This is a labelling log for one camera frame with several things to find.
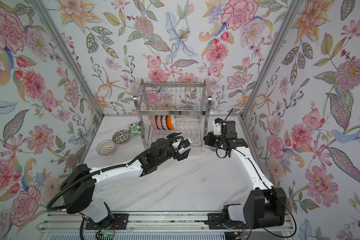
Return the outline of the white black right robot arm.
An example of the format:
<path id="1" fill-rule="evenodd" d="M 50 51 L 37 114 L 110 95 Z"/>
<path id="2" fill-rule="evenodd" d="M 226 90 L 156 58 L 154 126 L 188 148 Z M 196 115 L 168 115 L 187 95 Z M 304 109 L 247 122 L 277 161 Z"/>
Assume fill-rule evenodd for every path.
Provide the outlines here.
<path id="1" fill-rule="evenodd" d="M 243 204 L 229 204 L 222 209 L 223 223 L 232 228 L 242 223 L 249 229 L 282 226 L 285 222 L 286 193 L 276 188 L 255 162 L 249 145 L 236 132 L 236 122 L 217 118 L 214 130 L 204 136 L 205 145 L 225 151 L 244 173 L 249 195 Z"/>

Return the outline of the blue geometric pattern bowl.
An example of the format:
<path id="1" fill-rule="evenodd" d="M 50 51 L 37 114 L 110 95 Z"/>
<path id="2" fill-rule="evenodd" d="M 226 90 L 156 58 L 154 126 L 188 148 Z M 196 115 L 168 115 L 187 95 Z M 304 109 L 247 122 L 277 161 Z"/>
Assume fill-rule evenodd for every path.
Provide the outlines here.
<path id="1" fill-rule="evenodd" d="M 162 124 L 163 130 L 168 130 L 167 118 L 166 118 L 165 115 L 162 115 L 162 116 L 161 116 L 161 124 Z"/>

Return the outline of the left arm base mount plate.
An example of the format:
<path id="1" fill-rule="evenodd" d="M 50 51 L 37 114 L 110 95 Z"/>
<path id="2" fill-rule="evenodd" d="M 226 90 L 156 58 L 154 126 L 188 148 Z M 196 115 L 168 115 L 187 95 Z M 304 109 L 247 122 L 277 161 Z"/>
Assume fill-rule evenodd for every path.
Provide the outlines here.
<path id="1" fill-rule="evenodd" d="M 85 230 L 125 230 L 127 228 L 129 214 L 113 214 L 113 217 L 106 217 L 99 223 L 92 219 L 86 223 Z"/>

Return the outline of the plain white bowl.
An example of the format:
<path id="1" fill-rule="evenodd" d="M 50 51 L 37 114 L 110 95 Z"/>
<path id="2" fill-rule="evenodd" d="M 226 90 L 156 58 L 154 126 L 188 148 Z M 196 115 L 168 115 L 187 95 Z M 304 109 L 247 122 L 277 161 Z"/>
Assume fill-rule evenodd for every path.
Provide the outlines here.
<path id="1" fill-rule="evenodd" d="M 166 123 L 169 130 L 174 131 L 176 126 L 176 119 L 174 116 L 166 116 Z"/>

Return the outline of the dark patterned bowl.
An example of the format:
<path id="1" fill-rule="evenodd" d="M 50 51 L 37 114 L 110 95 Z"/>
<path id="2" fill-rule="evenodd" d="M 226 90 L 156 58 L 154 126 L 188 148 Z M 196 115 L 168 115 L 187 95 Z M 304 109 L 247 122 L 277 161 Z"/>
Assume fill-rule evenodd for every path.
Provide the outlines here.
<path id="1" fill-rule="evenodd" d="M 158 130 L 163 130 L 163 126 L 162 126 L 162 121 L 161 121 L 161 116 L 160 116 L 160 115 L 156 115 L 156 126 L 157 126 Z"/>

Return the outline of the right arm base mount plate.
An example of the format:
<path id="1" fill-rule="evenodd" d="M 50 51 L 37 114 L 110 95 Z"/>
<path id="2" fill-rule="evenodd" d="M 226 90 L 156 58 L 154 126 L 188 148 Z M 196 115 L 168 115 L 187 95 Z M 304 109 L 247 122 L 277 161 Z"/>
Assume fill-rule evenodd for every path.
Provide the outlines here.
<path id="1" fill-rule="evenodd" d="M 207 220 L 204 221 L 210 230 L 247 230 L 248 227 L 243 222 L 233 221 L 222 213 L 209 213 Z"/>

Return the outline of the pale green patterned bowl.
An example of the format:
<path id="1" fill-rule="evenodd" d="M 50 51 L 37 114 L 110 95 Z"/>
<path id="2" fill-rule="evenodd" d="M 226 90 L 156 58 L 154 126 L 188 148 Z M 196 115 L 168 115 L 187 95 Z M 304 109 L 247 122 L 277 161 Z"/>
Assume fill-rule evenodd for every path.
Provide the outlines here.
<path id="1" fill-rule="evenodd" d="M 212 152 L 216 152 L 216 151 L 217 151 L 217 147 L 214 147 L 214 146 L 209 146 L 209 149 L 210 149 Z"/>

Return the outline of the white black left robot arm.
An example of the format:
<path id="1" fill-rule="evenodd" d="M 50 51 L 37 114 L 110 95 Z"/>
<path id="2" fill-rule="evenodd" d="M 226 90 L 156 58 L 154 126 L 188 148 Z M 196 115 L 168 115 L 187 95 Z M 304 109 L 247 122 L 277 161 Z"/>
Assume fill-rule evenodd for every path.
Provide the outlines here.
<path id="1" fill-rule="evenodd" d="M 153 142 L 150 148 L 128 162 L 99 168 L 89 168 L 86 164 L 78 166 L 62 186 L 66 190 L 63 194 L 66 212 L 81 214 L 97 224 L 110 224 L 114 217 L 108 204 L 96 197 L 98 191 L 122 180 L 149 175 L 167 160 L 186 159 L 191 144 L 190 139 L 174 133 Z"/>

